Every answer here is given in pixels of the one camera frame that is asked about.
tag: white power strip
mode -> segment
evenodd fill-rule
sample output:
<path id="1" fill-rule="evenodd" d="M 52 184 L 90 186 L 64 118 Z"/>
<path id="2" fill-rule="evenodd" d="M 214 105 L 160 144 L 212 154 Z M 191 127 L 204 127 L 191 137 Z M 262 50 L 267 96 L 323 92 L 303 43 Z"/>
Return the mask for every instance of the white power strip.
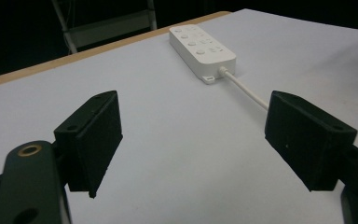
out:
<path id="1" fill-rule="evenodd" d="M 224 66 L 235 73 L 237 56 L 197 25 L 170 28 L 170 43 L 194 74 L 206 84 L 222 77 L 219 68 Z"/>

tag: wooden table edge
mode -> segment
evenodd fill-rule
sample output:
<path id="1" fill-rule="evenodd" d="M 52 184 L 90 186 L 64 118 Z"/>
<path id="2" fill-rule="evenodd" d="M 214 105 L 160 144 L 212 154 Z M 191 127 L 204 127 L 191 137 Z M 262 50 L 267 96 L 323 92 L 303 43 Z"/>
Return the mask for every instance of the wooden table edge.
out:
<path id="1" fill-rule="evenodd" d="M 73 62 L 91 57 L 93 55 L 97 55 L 99 53 L 103 53 L 103 52 L 106 52 L 111 49 L 117 49 L 117 48 L 129 45 L 129 44 L 135 43 L 137 41 L 141 41 L 141 40 L 144 40 L 144 39 L 156 36 L 156 35 L 162 35 L 162 34 L 168 33 L 168 30 L 173 26 L 184 25 L 184 24 L 197 24 L 197 23 L 200 23 L 203 21 L 209 21 L 209 20 L 212 20 L 212 19 L 215 19 L 218 17 L 222 17 L 222 16 L 228 15 L 230 13 L 231 12 L 228 12 L 228 11 L 215 12 L 213 14 L 202 16 L 202 17 L 190 20 L 190 21 L 180 22 L 175 25 L 157 29 L 155 31 L 150 31 L 150 32 L 147 32 L 147 33 L 144 33 L 141 35 L 136 35 L 136 36 L 132 36 L 132 37 L 129 37 L 126 39 L 118 40 L 116 42 L 109 43 L 109 44 L 106 44 L 106 45 L 103 45 L 103 46 L 100 46 L 100 47 L 97 47 L 94 49 L 88 49 L 85 51 L 81 51 L 81 52 L 78 52 L 77 54 L 68 55 L 68 56 L 65 56 L 65 57 L 62 57 L 59 59 L 55 59 L 55 60 L 46 62 L 46 63 L 37 64 L 37 65 L 31 66 L 31 67 L 23 68 L 21 70 L 3 74 L 0 76 L 0 84 L 7 83 L 9 81 L 16 80 L 16 79 L 19 79 L 22 77 L 28 77 L 33 74 L 40 73 L 40 72 L 43 72 L 43 71 L 46 71 L 46 70 L 49 70 L 52 68 L 56 68 L 56 67 L 68 64 L 68 63 L 73 63 Z"/>

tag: table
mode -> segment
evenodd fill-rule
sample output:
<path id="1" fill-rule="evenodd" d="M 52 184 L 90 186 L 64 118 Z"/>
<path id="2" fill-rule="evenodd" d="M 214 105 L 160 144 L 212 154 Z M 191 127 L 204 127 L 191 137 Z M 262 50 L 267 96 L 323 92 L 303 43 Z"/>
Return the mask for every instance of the table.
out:
<path id="1" fill-rule="evenodd" d="M 199 26 L 266 101 L 287 91 L 358 130 L 358 30 L 246 9 Z M 343 185 L 308 192 L 264 139 L 264 110 L 228 80 L 203 84 L 166 33 L 101 51 L 0 81 L 0 172 L 12 148 L 54 141 L 87 99 L 117 90 L 124 138 L 96 199 L 68 193 L 74 223 L 343 223 Z"/>
<path id="2" fill-rule="evenodd" d="M 211 19 L 214 19 L 214 18 L 225 16 L 225 15 L 227 15 L 229 13 L 230 12 L 227 12 L 227 11 L 219 11 L 219 12 L 215 12 L 215 13 L 210 14 L 210 15 L 206 15 L 206 16 L 203 16 L 203 17 L 196 18 L 194 20 L 180 22 L 180 23 L 175 24 L 175 25 L 200 23 L 200 22 L 203 22 L 203 21 L 208 21 L 208 20 L 211 20 Z M 135 42 L 138 42 L 138 41 L 141 41 L 141 40 L 144 40 L 144 39 L 156 36 L 156 35 L 165 34 L 165 33 L 168 32 L 170 27 L 173 27 L 175 25 L 163 27 L 163 28 L 160 28 L 160 29 L 157 29 L 157 30 L 145 33 L 145 34 L 132 36 L 132 37 L 125 38 L 125 39 L 122 39 L 122 40 L 119 40 L 119 41 L 116 41 L 116 42 L 113 42 L 113 43 L 110 43 L 110 44 L 106 44 L 106 45 L 103 45 L 103 46 L 100 46 L 100 47 L 97 47 L 97 48 L 94 48 L 94 49 L 88 49 L 88 50 L 85 50 L 85 51 L 78 52 L 77 54 L 72 54 L 72 55 L 69 55 L 67 57 L 62 57 L 62 58 L 57 59 L 57 60 L 52 60 L 50 62 L 41 63 L 41 64 L 38 64 L 38 65 L 35 65 L 35 66 L 23 68 L 23 69 L 18 70 L 18 71 L 14 71 L 14 72 L 11 72 L 11 73 L 8 73 L 8 74 L 4 74 L 4 75 L 0 76 L 0 84 L 6 83 L 6 82 L 9 82 L 9 81 L 18 79 L 18 78 L 22 78 L 22 77 L 28 77 L 28 76 L 31 76 L 33 74 L 40 73 L 40 72 L 43 72 L 43 71 L 46 71 L 46 70 L 49 70 L 49 69 L 52 69 L 52 68 L 56 68 L 56 67 L 68 64 L 68 63 L 73 63 L 73 62 L 76 62 L 76 61 L 91 57 L 93 55 L 97 55 L 99 53 L 103 53 L 103 52 L 111 50 L 111 49 L 117 49 L 117 48 L 129 45 L 129 44 L 132 44 L 132 43 L 135 43 Z"/>

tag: mounting hole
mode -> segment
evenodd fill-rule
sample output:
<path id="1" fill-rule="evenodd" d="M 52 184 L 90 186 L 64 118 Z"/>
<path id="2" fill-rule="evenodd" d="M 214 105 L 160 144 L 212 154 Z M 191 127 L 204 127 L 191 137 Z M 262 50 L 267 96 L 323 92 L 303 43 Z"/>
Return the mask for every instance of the mounting hole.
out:
<path id="1" fill-rule="evenodd" d="M 38 212 L 35 208 L 28 208 L 20 212 L 13 220 L 13 224 L 28 224 L 34 221 L 37 217 Z"/>
<path id="2" fill-rule="evenodd" d="M 66 130 L 68 130 L 68 131 L 73 131 L 73 130 L 76 130 L 76 129 L 77 129 L 76 125 L 71 125 L 71 126 L 66 128 Z"/>
<path id="3" fill-rule="evenodd" d="M 344 130 L 344 128 L 342 128 L 341 126 L 338 126 L 338 125 L 333 125 L 333 128 L 336 130 L 339 130 L 339 131 Z"/>
<path id="4" fill-rule="evenodd" d="M 29 157 L 42 150 L 42 147 L 39 145 L 29 145 L 20 149 L 18 155 L 21 157 Z"/>

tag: white cable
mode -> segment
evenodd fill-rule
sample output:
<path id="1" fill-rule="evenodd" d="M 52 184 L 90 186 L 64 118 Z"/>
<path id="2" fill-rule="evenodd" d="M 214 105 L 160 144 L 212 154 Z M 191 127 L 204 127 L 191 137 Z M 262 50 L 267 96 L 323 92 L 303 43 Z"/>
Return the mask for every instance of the white cable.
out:
<path id="1" fill-rule="evenodd" d="M 255 95 L 251 90 L 249 90 L 247 87 L 245 87 L 242 83 L 240 83 L 230 72 L 228 72 L 228 69 L 226 69 L 224 66 L 219 68 L 219 74 L 222 77 L 227 77 L 231 81 L 233 81 L 241 90 L 243 90 L 252 100 L 254 100 L 256 103 L 258 103 L 261 107 L 263 107 L 265 110 L 269 111 L 269 105 L 267 105 L 266 102 L 264 102 L 261 98 L 259 98 L 257 95 Z"/>

